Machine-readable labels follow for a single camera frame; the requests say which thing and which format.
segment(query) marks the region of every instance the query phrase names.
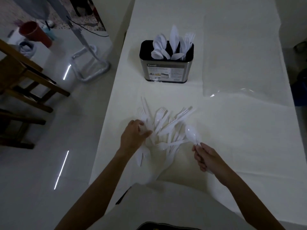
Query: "red cup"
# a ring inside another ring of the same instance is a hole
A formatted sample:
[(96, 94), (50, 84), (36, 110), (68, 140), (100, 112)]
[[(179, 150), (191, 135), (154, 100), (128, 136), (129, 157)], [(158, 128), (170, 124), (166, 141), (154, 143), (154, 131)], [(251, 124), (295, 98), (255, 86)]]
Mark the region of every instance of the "red cup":
[(19, 33), (25, 36), (28, 40), (42, 42), (47, 48), (52, 45), (51, 39), (34, 21), (22, 24), (19, 28)]

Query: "label on cutlery holder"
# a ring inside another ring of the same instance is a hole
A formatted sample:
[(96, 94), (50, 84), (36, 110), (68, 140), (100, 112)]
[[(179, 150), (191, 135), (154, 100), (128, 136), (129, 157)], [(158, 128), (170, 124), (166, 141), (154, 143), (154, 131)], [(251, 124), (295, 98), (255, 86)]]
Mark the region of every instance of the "label on cutlery holder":
[(182, 81), (184, 65), (147, 64), (150, 80)]

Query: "white wall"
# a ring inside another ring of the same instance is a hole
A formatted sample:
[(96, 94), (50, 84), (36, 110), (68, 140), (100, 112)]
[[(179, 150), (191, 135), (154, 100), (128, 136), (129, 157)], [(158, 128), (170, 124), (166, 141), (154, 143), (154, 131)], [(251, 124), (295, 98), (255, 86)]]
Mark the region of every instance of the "white wall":
[(275, 0), (281, 20), (279, 37), (283, 48), (307, 38), (307, 0)]
[(121, 53), (135, 0), (92, 0), (117, 53)]

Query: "hand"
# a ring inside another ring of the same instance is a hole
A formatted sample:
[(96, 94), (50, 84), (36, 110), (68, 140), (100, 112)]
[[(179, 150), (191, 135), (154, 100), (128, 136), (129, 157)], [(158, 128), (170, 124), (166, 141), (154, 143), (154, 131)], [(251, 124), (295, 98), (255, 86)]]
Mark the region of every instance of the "hand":
[(140, 135), (139, 125), (143, 126), (144, 123), (138, 119), (131, 120), (128, 123), (128, 126), (120, 138), (120, 147), (117, 151), (117, 155), (124, 155), (131, 158), (145, 139), (152, 134), (152, 131), (146, 131), (143, 135)]
[(193, 145), (192, 151), (201, 171), (211, 170), (216, 178), (223, 184), (234, 171), (224, 162), (220, 155), (210, 146), (201, 143), (201, 147)]

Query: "white tile floor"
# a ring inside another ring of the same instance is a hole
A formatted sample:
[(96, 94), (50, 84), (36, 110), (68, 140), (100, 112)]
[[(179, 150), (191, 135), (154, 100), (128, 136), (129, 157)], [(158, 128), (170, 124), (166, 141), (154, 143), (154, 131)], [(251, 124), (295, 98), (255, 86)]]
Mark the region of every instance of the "white tile floor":
[[(52, 113), (5, 95), (0, 99), (0, 108), (47, 121), (32, 124), (27, 132), (33, 150), (0, 147), (0, 229), (53, 229), (88, 187), (119, 58), (110, 54), (111, 70), (92, 82), (76, 80), (71, 69), (63, 80), (69, 55), (82, 45), (70, 30), (54, 32), (59, 38), (50, 48), (53, 55), (44, 73), (71, 95), (55, 94), (46, 103)], [(97, 46), (99, 55), (110, 52), (108, 37), (83, 34)], [(80, 69), (89, 60), (90, 55), (77, 59)]]

